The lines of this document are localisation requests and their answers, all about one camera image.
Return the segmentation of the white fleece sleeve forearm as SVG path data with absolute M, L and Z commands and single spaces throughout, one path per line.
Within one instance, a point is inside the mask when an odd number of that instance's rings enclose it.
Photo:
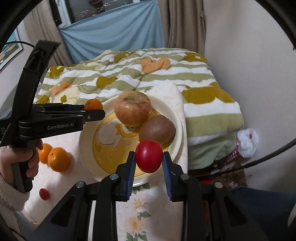
M 20 193 L 1 176 L 1 216 L 17 240 L 27 240 L 32 231 L 31 223 L 22 213 L 28 197 L 28 194 Z

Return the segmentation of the person's left hand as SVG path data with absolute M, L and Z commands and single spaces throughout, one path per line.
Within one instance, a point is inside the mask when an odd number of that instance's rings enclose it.
M 26 175 L 33 178 L 39 171 L 39 153 L 25 148 L 1 147 L 1 176 L 10 185 L 14 186 L 12 164 L 28 161 Z

